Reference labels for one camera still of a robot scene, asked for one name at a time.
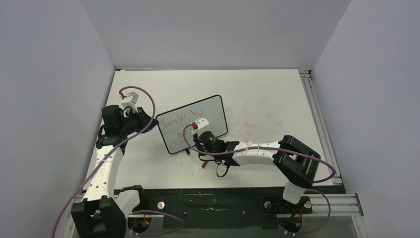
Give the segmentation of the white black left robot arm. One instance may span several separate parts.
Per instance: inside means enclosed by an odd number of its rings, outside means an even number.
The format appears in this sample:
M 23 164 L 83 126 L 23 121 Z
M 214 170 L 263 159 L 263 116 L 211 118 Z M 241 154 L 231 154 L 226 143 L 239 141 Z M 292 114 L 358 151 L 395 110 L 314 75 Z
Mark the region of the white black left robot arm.
M 80 202 L 74 203 L 71 216 L 81 238 L 123 238 L 129 214 L 143 213 L 147 199 L 140 195 L 140 185 L 114 193 L 119 165 L 125 155 L 130 135 L 152 130 L 158 121 L 143 108 L 130 106 L 125 112 L 118 105 L 102 109 L 103 125 L 96 141 L 97 159 L 88 189 Z

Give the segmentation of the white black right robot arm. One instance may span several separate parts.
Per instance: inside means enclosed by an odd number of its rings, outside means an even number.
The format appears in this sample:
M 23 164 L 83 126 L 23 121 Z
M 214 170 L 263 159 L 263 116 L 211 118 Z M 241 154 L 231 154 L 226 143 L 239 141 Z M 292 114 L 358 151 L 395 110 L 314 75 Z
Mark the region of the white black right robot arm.
M 194 133 L 193 141 L 201 155 L 211 153 L 212 159 L 227 169 L 250 164 L 276 166 L 288 179 L 280 198 L 281 208 L 293 213 L 310 208 L 304 193 L 314 183 L 320 154 L 295 137 L 286 135 L 278 142 L 252 144 L 223 141 L 205 131 Z

